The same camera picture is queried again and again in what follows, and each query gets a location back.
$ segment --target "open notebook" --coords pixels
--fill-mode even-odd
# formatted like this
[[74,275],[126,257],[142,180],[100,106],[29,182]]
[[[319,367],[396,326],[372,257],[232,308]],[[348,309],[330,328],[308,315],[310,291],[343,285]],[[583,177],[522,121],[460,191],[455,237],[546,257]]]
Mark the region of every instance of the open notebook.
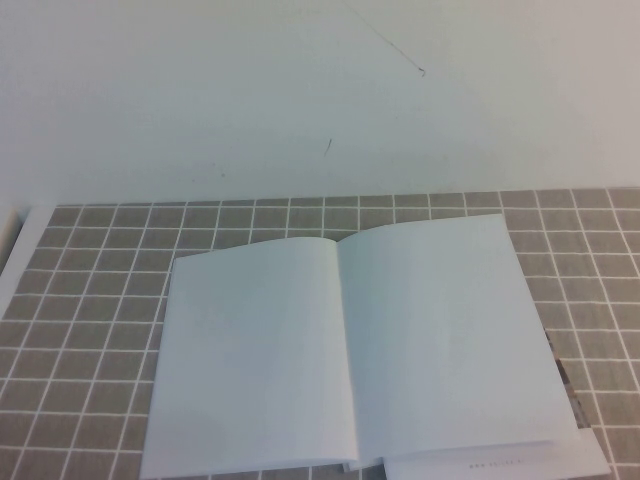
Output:
[[578,435],[501,216],[173,268],[142,478]]

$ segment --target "white grid line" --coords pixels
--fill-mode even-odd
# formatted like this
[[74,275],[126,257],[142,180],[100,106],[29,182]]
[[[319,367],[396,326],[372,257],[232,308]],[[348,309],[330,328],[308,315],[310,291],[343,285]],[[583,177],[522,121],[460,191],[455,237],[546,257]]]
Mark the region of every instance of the white grid line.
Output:
[[289,238],[289,221],[291,219],[291,199],[287,199],[287,224],[284,227],[284,238]]
[[320,223],[320,238],[324,238],[324,212],[326,210],[326,205],[327,203],[327,199],[326,197],[322,197],[322,218],[321,218],[321,223]]
[[127,415],[130,415],[132,417],[142,417],[142,418],[148,418],[149,415],[146,413],[131,413],[131,414],[127,414],[127,413],[105,413],[105,412],[85,412],[85,413],[81,413],[81,412],[65,412],[65,411],[60,411],[60,410],[5,410],[5,409],[0,409],[0,413],[4,414],[4,413],[11,413],[11,414],[33,414],[36,416],[39,415],[60,415],[60,416],[69,416],[69,417],[126,417]]
[[[107,332],[107,337],[105,339],[104,342],[104,346],[103,349],[100,351],[100,357],[98,359],[98,363],[96,364],[95,367],[95,371],[93,372],[93,378],[92,381],[89,385],[89,391],[87,392],[87,397],[85,398],[84,404],[82,405],[82,412],[81,412],[81,418],[80,420],[78,420],[78,424],[76,425],[76,428],[73,432],[73,436],[71,439],[71,446],[73,447],[78,439],[78,432],[80,431],[80,426],[82,425],[82,417],[84,416],[84,414],[87,411],[87,407],[89,405],[89,399],[91,398],[91,394],[93,393],[93,387],[96,384],[97,380],[98,380],[98,372],[100,372],[100,368],[102,367],[102,362],[104,361],[104,355],[105,355],[105,351],[107,348],[107,345],[109,345],[109,340],[111,339],[111,334],[113,332],[113,328],[114,326],[117,324],[117,322],[115,321],[116,318],[118,318],[118,313],[120,312],[120,307],[122,306],[122,300],[124,299],[126,292],[127,292],[127,288],[129,286],[129,280],[131,279],[131,273],[133,272],[133,267],[136,264],[136,260],[138,259],[138,253],[140,252],[140,247],[142,246],[142,241],[144,239],[144,235],[146,232],[146,227],[149,225],[149,220],[151,219],[151,212],[153,211],[153,205],[149,208],[148,212],[147,212],[147,219],[145,221],[145,228],[142,229],[142,234],[140,235],[140,239],[138,240],[138,248],[136,249],[136,253],[133,256],[133,261],[131,262],[131,267],[129,268],[129,271],[127,273],[127,279],[125,280],[124,283],[124,288],[122,289],[122,296],[120,297],[120,300],[118,301],[118,306],[116,307],[116,311],[115,314],[113,316],[114,320],[112,322],[110,322],[109,325],[109,331]],[[114,218],[117,214],[117,209],[114,211]],[[67,467],[69,465],[69,460],[71,459],[71,450],[69,450],[69,452],[67,453],[67,456],[64,460],[64,464],[62,467],[62,472],[60,473],[60,478],[64,478],[65,472],[67,471]]]
[[[176,256],[176,247],[178,246],[178,241],[180,239],[180,235],[182,234],[182,226],[184,225],[184,219],[187,215],[187,210],[186,208],[183,208],[182,210],[182,218],[180,220],[180,231],[178,232],[178,237],[176,238],[176,243],[173,246],[173,252],[171,254],[171,262],[169,263],[169,272],[167,272],[165,279],[164,279],[164,284],[162,285],[162,292],[164,293],[165,290],[167,289],[167,285],[169,283],[169,277],[171,276],[171,270],[173,267],[173,262],[175,261],[175,256]],[[116,449],[116,454],[113,456],[113,462],[111,463],[111,470],[109,471],[109,479],[113,478],[113,473],[115,472],[116,469],[116,464],[118,463],[118,456],[120,455],[120,452],[122,451],[122,443],[124,442],[124,436],[125,436],[125,432],[127,431],[127,426],[129,424],[129,418],[131,418],[131,409],[133,408],[133,403],[135,401],[135,397],[136,394],[138,392],[138,385],[140,384],[140,379],[142,377],[142,372],[144,371],[144,365],[147,361],[147,358],[149,356],[149,346],[151,345],[151,342],[153,340],[153,336],[154,336],[154,331],[156,328],[158,328],[159,323],[157,322],[158,320],[158,315],[160,313],[160,308],[162,307],[162,300],[160,300],[158,302],[158,305],[156,306],[156,313],[153,317],[153,322],[152,322],[152,326],[151,326],[151,330],[149,331],[149,336],[147,338],[147,344],[146,344],[146,348],[144,351],[144,354],[142,355],[142,359],[140,361],[140,366],[138,367],[138,374],[136,376],[136,381],[134,383],[133,386],[133,392],[131,393],[131,398],[129,399],[129,406],[127,407],[127,414],[125,415],[125,419],[124,419],[124,423],[122,424],[122,431],[120,432],[120,439],[118,440],[118,447]]]
[[[534,192],[534,196],[535,196],[535,200],[536,200],[536,205],[538,207],[538,216],[540,218],[540,222],[543,222],[543,224],[544,224],[544,220],[542,218],[542,211],[540,210],[540,199],[538,198],[538,192]],[[502,205],[502,193],[500,194],[500,205]],[[545,237],[545,241],[547,242],[547,247],[549,248],[549,250],[551,250],[551,242],[549,241],[549,236],[547,235],[547,231],[546,230],[544,230],[544,237]],[[552,262],[553,262],[553,269],[556,272],[556,276],[557,276],[557,279],[558,279],[558,284],[560,285],[560,290],[562,292],[562,299],[564,300],[564,303],[566,304],[566,302],[567,302],[567,294],[566,294],[566,292],[564,290],[564,285],[562,284],[562,280],[561,280],[561,277],[560,277],[560,272],[558,270],[558,266],[556,265],[555,258],[553,258],[553,256],[551,258],[552,258]],[[574,338],[576,340],[576,345],[578,346],[578,353],[579,353],[580,357],[582,358],[582,366],[584,367],[584,370],[585,370],[585,376],[587,378],[587,384],[589,385],[589,390],[593,391],[594,388],[593,388],[593,381],[591,380],[591,373],[589,372],[589,369],[587,368],[587,364],[586,364],[585,359],[584,359],[585,355],[584,355],[584,352],[582,350],[582,345],[580,344],[580,338],[578,337],[578,334],[575,332],[576,324],[575,324],[575,321],[573,319],[573,313],[571,313],[571,309],[570,308],[567,308],[567,312],[568,312],[568,315],[569,315],[569,321],[571,323],[571,327],[574,329],[573,336],[574,336]],[[595,408],[596,408],[596,415],[598,416],[599,423],[603,424],[604,421],[603,421],[603,417],[602,417],[602,412],[600,411],[600,405],[598,405],[598,401],[596,400],[595,395],[593,395],[593,393],[591,395],[593,397],[593,402],[594,402],[594,405],[595,405]],[[609,436],[607,435],[605,430],[603,430],[602,432],[603,432],[603,436],[604,436],[604,439],[605,439],[605,444],[606,444],[606,447],[607,447],[607,451],[609,453],[609,458],[613,461],[613,450],[611,448],[611,442],[609,441]],[[613,474],[614,474],[615,478],[619,479],[618,469],[616,468],[615,465],[612,465],[612,470],[613,470]]]
[[[498,195],[500,196],[501,193],[510,193],[510,192],[487,192],[487,193],[498,193]],[[82,207],[84,208],[90,208],[90,209],[98,209],[98,208],[103,208],[103,209],[120,209],[120,210],[126,210],[129,208],[134,208],[134,209],[144,209],[144,208],[150,208],[151,204],[144,204],[144,205],[139,205],[139,206],[134,206],[134,205],[117,205],[117,206],[108,206],[108,205],[82,205]],[[256,205],[257,208],[287,208],[285,205]],[[294,207],[296,208],[318,208],[317,205],[294,205]],[[56,208],[59,209],[77,209],[77,208],[81,208],[80,205],[78,206],[58,206]],[[230,210],[235,210],[235,209],[243,209],[243,208],[251,208],[251,205],[153,205],[153,208],[156,209],[179,209],[179,208],[187,208],[187,209],[212,209],[212,208],[218,208],[218,209],[230,209]],[[354,208],[354,206],[352,205],[327,205],[327,208]],[[385,206],[373,206],[373,207],[362,207],[362,208],[374,208],[374,209],[391,209],[392,207],[385,207]],[[402,208],[424,208],[424,207],[402,207]],[[461,207],[452,207],[452,206],[442,206],[442,207],[436,207],[438,209],[460,209]],[[495,207],[469,207],[470,209],[473,210],[495,210],[498,209],[500,207],[495,206]],[[547,210],[578,210],[580,212],[582,211],[589,211],[589,210],[593,210],[593,211],[612,211],[612,210],[617,210],[617,211],[621,211],[621,212],[638,212],[640,211],[640,207],[624,207],[624,208],[619,208],[619,207],[504,207],[507,210],[541,210],[541,211],[547,211]]]
[[256,201],[253,201],[253,207],[251,208],[251,227],[249,227],[249,240],[247,245],[251,245],[251,238],[253,237],[253,223],[256,219]]
[[216,237],[218,236],[218,225],[220,223],[220,211],[222,209],[219,208],[218,209],[218,213],[216,214],[216,226],[213,230],[213,238],[211,239],[211,248],[209,248],[210,251],[213,251],[213,246],[216,244]]

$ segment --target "white paper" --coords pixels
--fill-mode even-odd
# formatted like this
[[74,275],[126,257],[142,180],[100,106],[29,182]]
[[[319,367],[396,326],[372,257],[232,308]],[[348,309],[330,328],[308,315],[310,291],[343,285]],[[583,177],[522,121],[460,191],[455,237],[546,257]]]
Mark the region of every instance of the white paper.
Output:
[[142,477],[357,458],[336,244],[174,264]]
[[590,428],[574,440],[429,452],[384,460],[387,480],[559,480],[605,475],[607,459]]
[[501,216],[338,244],[360,461],[575,437]]

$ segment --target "gray cutting mat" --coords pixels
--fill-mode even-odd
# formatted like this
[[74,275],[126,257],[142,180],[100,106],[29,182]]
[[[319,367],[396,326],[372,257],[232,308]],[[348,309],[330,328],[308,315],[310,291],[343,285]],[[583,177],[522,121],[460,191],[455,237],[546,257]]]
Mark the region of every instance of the gray cutting mat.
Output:
[[598,189],[59,207],[0,321],[0,479],[137,478],[173,258],[501,212],[612,478],[640,478],[640,190]]

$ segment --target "blank page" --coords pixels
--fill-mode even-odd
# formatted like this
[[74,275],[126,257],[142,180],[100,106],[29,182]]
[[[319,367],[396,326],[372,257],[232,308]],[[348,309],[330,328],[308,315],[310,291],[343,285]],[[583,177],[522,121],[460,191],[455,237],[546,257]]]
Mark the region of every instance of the blank page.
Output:
[[360,459],[577,435],[499,215],[338,244]]
[[335,242],[176,260],[142,477],[356,456]]

